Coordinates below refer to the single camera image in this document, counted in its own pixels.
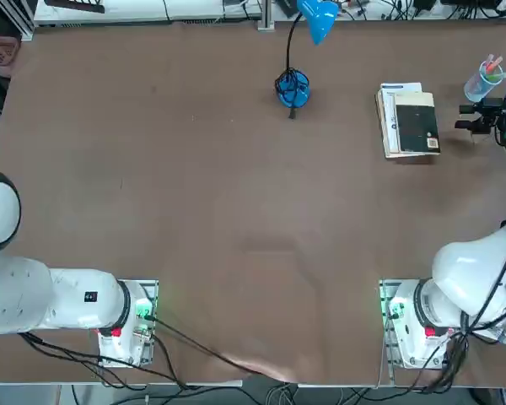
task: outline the book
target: book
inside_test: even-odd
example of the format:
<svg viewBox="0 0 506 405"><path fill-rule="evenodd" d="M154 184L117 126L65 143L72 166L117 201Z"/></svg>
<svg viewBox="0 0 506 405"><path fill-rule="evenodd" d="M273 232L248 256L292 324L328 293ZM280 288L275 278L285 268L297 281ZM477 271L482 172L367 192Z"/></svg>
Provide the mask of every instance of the book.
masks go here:
<svg viewBox="0 0 506 405"><path fill-rule="evenodd" d="M402 91L394 96L399 149L403 154L439 154L433 95Z"/></svg>
<svg viewBox="0 0 506 405"><path fill-rule="evenodd" d="M399 119L397 95L401 106ZM420 83L381 84L375 99L387 159L440 153L433 96L423 93ZM402 140L400 125L404 126Z"/></svg>
<svg viewBox="0 0 506 405"><path fill-rule="evenodd" d="M394 96L400 91L422 91L421 83L382 83L380 85L382 102L386 119L386 135L390 152L397 154L399 143L397 138L396 106Z"/></svg>

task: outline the lamp base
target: lamp base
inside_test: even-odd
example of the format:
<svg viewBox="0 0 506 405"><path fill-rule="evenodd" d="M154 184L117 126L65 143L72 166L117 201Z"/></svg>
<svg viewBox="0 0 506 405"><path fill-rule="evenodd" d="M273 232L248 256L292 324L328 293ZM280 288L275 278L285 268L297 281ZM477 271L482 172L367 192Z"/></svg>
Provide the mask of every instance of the lamp base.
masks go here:
<svg viewBox="0 0 506 405"><path fill-rule="evenodd" d="M287 108L300 108L310 97L310 81L299 70L289 69L277 78L276 91Z"/></svg>

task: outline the table surface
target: table surface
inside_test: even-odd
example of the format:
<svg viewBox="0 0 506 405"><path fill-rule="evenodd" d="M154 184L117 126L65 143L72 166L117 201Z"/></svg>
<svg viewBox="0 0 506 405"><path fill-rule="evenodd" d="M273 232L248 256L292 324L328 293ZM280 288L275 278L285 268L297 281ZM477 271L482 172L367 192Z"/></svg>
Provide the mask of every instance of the table surface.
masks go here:
<svg viewBox="0 0 506 405"><path fill-rule="evenodd" d="M38 32L0 126L0 170L24 210L7 252L157 278L160 317L276 378L375 384L379 280L429 277L442 245L506 218L506 153L453 129L469 75L490 52L506 61L506 24L339 24L317 47L300 26L292 65L312 94L295 121L272 89L286 35ZM443 153L429 164L384 159L374 94L397 81L434 94ZM40 335L93 350L91 333ZM244 376L163 336L184 380ZM159 352L153 367L166 370ZM396 383L414 375L397 370ZM0 381L94 379L2 336ZM473 341L458 383L506 386L506 348Z"/></svg>

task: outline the lamp shade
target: lamp shade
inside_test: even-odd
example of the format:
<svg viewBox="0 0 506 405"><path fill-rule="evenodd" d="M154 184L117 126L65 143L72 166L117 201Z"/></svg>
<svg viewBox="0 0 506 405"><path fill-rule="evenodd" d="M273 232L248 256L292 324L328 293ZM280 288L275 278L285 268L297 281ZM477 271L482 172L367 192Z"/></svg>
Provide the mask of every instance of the lamp shade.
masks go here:
<svg viewBox="0 0 506 405"><path fill-rule="evenodd" d="M339 7L333 2L298 0L298 10L310 25L313 43L319 45L334 25Z"/></svg>

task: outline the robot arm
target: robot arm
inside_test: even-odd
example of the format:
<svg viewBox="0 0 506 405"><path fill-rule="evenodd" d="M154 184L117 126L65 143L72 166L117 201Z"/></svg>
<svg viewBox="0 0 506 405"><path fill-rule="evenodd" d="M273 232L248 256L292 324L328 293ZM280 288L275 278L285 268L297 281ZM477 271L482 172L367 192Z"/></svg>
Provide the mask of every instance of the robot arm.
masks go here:
<svg viewBox="0 0 506 405"><path fill-rule="evenodd" d="M476 319L505 262L506 225L480 240L444 246L433 259L432 278L401 283L389 312L405 367L423 367L437 347L428 367L441 366L448 337L461 327L464 314L469 324ZM506 344L506 269L477 326L503 315L498 324L476 333Z"/></svg>
<svg viewBox="0 0 506 405"><path fill-rule="evenodd" d="M0 251L20 224L19 194L0 173ZM48 268L0 253L0 334L96 329L100 354L140 365L151 351L153 302L138 282L94 269ZM106 363L105 366L121 366Z"/></svg>

